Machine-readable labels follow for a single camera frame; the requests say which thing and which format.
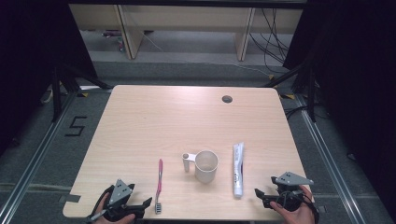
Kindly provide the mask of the person's left hand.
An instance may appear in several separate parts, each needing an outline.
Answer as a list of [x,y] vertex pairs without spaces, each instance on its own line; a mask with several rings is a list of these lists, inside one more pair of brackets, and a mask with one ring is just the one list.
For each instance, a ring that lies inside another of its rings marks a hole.
[[[105,196],[101,199],[101,201],[98,204],[98,207],[95,209],[95,214],[100,213],[103,210],[106,198],[108,197],[108,193],[105,194]],[[112,222],[107,220],[105,217],[99,217],[97,218],[93,224],[133,224],[134,222],[135,215],[130,214],[118,221]]]

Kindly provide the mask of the white cup with handle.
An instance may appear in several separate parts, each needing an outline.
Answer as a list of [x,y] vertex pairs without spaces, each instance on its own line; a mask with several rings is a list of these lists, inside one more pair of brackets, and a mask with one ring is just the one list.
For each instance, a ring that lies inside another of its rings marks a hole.
[[186,173],[190,171],[191,164],[194,164],[194,175],[201,183],[208,184],[214,180],[219,166],[219,158],[215,152],[202,150],[197,154],[184,153],[182,160]]

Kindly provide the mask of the white toothpaste tube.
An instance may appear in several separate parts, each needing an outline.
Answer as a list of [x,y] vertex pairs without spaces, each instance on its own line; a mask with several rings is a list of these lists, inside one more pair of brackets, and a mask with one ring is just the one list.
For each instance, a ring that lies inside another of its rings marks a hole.
[[233,196],[241,198],[243,196],[243,142],[233,145]]

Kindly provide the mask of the small colourful clutter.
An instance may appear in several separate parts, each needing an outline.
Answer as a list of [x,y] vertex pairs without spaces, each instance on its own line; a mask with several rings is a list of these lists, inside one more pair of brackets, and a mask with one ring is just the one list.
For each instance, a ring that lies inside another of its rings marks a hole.
[[106,37],[106,38],[115,37],[117,39],[117,42],[118,42],[119,51],[120,52],[124,52],[125,51],[123,38],[122,38],[122,34],[121,34],[120,30],[104,30],[102,32],[102,36]]

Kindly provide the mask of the metal floor rail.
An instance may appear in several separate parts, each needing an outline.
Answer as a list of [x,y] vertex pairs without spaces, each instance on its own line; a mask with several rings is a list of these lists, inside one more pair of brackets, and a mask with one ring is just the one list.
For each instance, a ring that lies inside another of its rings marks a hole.
[[0,192],[8,192],[7,199],[0,205],[0,224],[9,224],[13,218],[76,96],[75,93],[68,93],[65,96],[64,101],[61,103],[61,111],[56,115],[55,119],[50,121],[45,134],[26,163],[18,181],[15,183],[0,183]]
[[324,138],[322,137],[320,130],[318,129],[318,125],[311,119],[306,110],[302,111],[302,116],[304,118],[305,125],[307,126],[307,129],[315,142],[318,153],[324,162],[326,170],[329,173],[330,179],[334,184],[337,194],[346,209],[351,223],[366,224],[366,220],[361,213],[360,207],[355,200],[349,186],[347,185],[347,182],[345,181],[343,175],[341,174],[338,166],[336,165],[336,162],[332,157],[332,154]]

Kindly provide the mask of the black metal stand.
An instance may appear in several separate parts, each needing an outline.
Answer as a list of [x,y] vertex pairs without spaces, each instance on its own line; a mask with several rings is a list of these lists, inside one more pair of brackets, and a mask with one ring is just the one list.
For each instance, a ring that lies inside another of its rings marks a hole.
[[295,68],[289,70],[289,72],[282,76],[271,80],[269,83],[263,85],[264,88],[273,88],[274,86],[286,81],[292,77],[295,77],[291,90],[294,93],[301,93],[306,91],[307,93],[307,112],[309,118],[313,122],[315,118],[315,73],[310,63],[301,63]]
[[102,90],[112,90],[113,86],[106,84],[98,79],[95,73],[88,74],[76,67],[60,63],[53,68],[51,75],[52,99],[53,99],[53,121],[56,121],[63,112],[63,104],[61,100],[61,87],[64,87],[68,95],[78,93],[81,87],[76,81],[77,77],[81,77],[99,87]]

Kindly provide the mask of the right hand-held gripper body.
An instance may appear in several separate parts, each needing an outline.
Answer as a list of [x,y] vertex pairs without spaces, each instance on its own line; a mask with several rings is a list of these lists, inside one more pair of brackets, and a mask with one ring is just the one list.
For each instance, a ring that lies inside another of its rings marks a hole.
[[292,172],[286,172],[279,177],[272,176],[271,180],[277,185],[278,195],[275,202],[290,212],[297,210],[304,201],[304,193],[300,186],[314,184],[313,180]]

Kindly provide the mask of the beige wooden furniture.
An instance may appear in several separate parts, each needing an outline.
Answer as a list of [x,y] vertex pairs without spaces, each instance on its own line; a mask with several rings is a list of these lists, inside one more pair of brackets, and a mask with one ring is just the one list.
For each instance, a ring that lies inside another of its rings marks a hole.
[[300,9],[258,7],[69,6],[80,30],[119,30],[127,57],[137,56],[145,31],[224,32],[234,34],[236,57],[245,59],[248,36],[254,33],[292,35]]

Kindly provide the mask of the person's right hand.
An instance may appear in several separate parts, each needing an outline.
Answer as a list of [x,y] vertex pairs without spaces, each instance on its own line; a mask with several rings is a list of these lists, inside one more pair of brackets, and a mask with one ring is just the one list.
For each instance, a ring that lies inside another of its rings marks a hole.
[[303,191],[305,197],[304,203],[301,203],[297,210],[290,212],[284,209],[280,204],[273,208],[284,218],[282,224],[316,224],[315,215],[309,207],[312,200],[312,193],[305,186],[300,185],[300,189]]

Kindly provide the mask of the pink toothbrush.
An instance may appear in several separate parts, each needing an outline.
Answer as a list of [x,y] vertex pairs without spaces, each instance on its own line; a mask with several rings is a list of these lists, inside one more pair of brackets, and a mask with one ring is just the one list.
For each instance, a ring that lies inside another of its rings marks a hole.
[[159,215],[162,211],[162,205],[159,202],[160,194],[162,192],[162,179],[163,179],[163,160],[159,159],[158,166],[158,184],[155,196],[155,214]]

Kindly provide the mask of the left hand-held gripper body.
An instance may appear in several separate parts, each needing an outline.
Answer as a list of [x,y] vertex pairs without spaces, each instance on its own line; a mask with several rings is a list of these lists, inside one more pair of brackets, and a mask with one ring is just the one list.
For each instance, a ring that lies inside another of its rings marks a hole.
[[125,184],[121,179],[116,181],[116,184],[110,188],[109,196],[107,197],[104,208],[106,212],[104,217],[116,222],[131,214],[127,202],[133,193],[134,184]]

